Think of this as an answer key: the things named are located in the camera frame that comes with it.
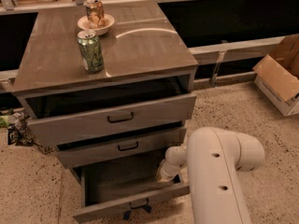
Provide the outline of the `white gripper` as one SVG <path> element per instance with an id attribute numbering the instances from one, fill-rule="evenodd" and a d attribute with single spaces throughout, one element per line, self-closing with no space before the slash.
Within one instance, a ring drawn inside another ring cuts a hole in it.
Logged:
<path id="1" fill-rule="evenodd" d="M 174 179 L 179 173 L 180 166 L 177 164 L 171 164 L 167 160 L 162 160 L 158 168 L 158 181 L 159 182 L 169 182 Z"/>

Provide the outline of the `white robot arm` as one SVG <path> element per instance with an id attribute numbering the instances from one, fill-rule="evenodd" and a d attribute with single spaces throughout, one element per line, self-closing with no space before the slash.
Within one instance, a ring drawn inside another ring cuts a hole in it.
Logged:
<path id="1" fill-rule="evenodd" d="M 261 142 L 245 133 L 215 127 L 195 130 L 186 147 L 170 147 L 156 179 L 167 182 L 188 171 L 194 224 L 252 224 L 238 172 L 264 162 Z"/>

